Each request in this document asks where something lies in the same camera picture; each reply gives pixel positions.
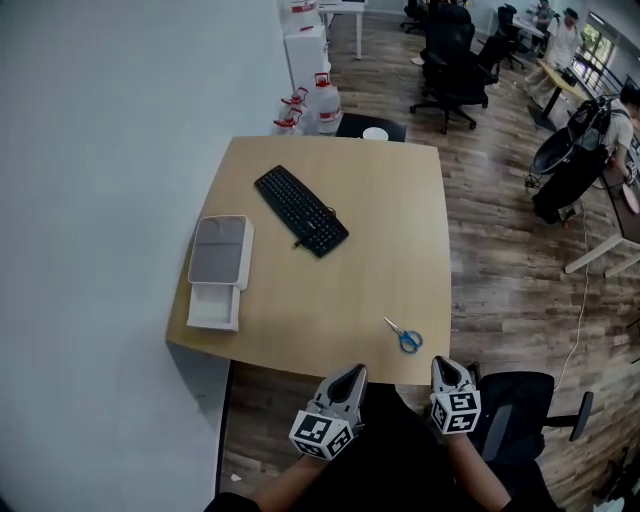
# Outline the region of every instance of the scissors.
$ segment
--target scissors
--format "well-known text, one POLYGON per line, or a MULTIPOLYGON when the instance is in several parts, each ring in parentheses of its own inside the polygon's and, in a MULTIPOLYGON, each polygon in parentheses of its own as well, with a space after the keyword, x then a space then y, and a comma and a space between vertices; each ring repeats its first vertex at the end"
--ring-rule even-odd
POLYGON ((389 327, 391 327, 398 335, 400 348, 403 352, 406 352, 407 354, 415 354, 422 346, 422 336, 419 332, 403 331, 386 316, 384 317, 384 321, 387 322, 389 324, 389 327))

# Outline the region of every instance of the black shirt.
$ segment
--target black shirt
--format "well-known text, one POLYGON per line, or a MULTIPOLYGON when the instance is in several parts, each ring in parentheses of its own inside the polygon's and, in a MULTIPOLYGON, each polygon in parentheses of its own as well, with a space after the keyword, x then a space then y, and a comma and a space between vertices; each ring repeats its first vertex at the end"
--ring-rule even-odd
MULTIPOLYGON (((370 384, 361 412, 365 423, 361 434, 324 469, 292 510, 483 510, 456 485, 445 448, 393 386, 370 384)), ((524 480, 505 512, 558 510, 541 475, 524 480)), ((259 508, 247 498, 222 493, 205 512, 227 511, 258 512, 259 508)))

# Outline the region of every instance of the chair armrest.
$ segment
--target chair armrest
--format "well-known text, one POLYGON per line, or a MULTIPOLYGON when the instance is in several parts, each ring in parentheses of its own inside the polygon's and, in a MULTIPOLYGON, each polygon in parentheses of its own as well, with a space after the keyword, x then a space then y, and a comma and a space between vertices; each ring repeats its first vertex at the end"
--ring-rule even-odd
POLYGON ((436 66, 440 66, 442 68, 447 66, 447 63, 442 60, 442 57, 435 52, 427 52, 427 57, 431 60, 436 66))
POLYGON ((571 436, 569 436, 569 441, 575 441, 582 435, 582 432, 584 432, 584 427, 587 426, 587 420, 589 419, 589 415, 591 414, 592 405, 593 405, 593 393, 591 391, 587 391, 582 396, 582 403, 580 404, 580 410, 578 411, 578 419, 576 421, 576 425, 573 427, 573 430, 571 431, 571 436))
POLYGON ((582 435, 582 432, 584 432, 584 427, 587 425, 587 420, 591 414, 592 405, 593 393, 591 391, 587 391, 582 396, 582 403, 580 404, 578 414, 547 418, 544 424, 547 427, 573 427, 571 435, 569 436, 569 441, 575 441, 582 435))
POLYGON ((509 418, 511 417, 511 408, 510 403, 502 404, 493 416, 493 421, 491 422, 484 447, 482 448, 482 459, 485 462, 491 462, 500 451, 500 445, 502 444, 502 439, 504 438, 504 433, 507 430, 509 418))

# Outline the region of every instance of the office chair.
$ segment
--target office chair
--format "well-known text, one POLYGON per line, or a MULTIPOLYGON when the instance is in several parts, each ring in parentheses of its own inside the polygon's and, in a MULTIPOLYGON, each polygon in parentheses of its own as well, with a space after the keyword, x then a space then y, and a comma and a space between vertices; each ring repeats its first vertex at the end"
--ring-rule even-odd
POLYGON ((498 8, 498 30, 495 35, 505 37, 509 41, 509 55, 507 55, 507 58, 511 69, 513 69, 513 61, 516 61, 524 71, 524 63, 515 56, 517 51, 527 51, 527 48, 519 42, 518 34, 520 29, 513 24, 513 16, 517 12, 515 7, 508 4, 498 8))
POLYGON ((534 487, 548 494, 535 461, 545 446, 542 428, 572 427, 569 441, 578 439, 591 413, 593 393, 584 394, 578 414, 548 418, 554 386, 551 375, 506 372, 480 379, 477 364, 469 370, 482 402, 469 439, 511 496, 534 487))
POLYGON ((412 30, 424 28, 424 19, 427 17, 427 11, 423 9, 418 0, 408 0, 407 5, 404 6, 404 13, 407 17, 415 21, 405 21, 400 23, 400 28, 408 26, 405 33, 409 34, 412 30))
MULTIPOLYGON (((455 112, 469 121, 469 128, 475 129, 477 122, 464 113, 463 105, 482 105, 487 108, 489 98, 484 92, 485 85, 496 83, 498 77, 491 74, 480 64, 480 56, 470 51, 475 27, 469 13, 457 5, 442 5, 438 17, 429 21, 427 30, 427 48, 421 53, 425 63, 422 66, 426 79, 423 91, 425 96, 433 96, 436 101, 425 101, 412 105, 409 111, 415 114, 418 108, 439 108, 444 114, 441 132, 447 133, 450 113, 455 112), (446 21, 440 18, 447 16, 446 21), (461 9, 458 16, 452 16, 455 9, 461 9)), ((488 59, 484 55, 482 62, 488 59)))

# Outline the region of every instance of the white desk leg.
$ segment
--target white desk leg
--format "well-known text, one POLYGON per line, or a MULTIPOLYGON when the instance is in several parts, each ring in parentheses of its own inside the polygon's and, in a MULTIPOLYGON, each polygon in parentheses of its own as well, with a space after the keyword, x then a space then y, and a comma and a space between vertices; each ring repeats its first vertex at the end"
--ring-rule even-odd
POLYGON ((362 13, 356 13, 356 59, 362 60, 362 13))
POLYGON ((619 274, 620 272, 622 272, 625 268, 628 268, 634 263, 638 263, 639 261, 640 261, 640 252, 635 256, 631 256, 631 258, 624 260, 622 263, 620 263, 620 265, 616 265, 615 267, 607 270, 604 273, 604 277, 615 276, 616 274, 619 274))
POLYGON ((564 267, 564 271, 567 274, 571 274, 571 272, 575 272, 580 267, 584 267, 587 263, 592 262, 599 256, 602 256, 605 252, 610 251, 620 242, 622 242, 622 236, 620 235, 620 233, 617 233, 613 235, 611 238, 602 242, 595 249, 590 250, 587 254, 585 254, 581 258, 578 258, 576 261, 569 263, 566 267, 564 267))

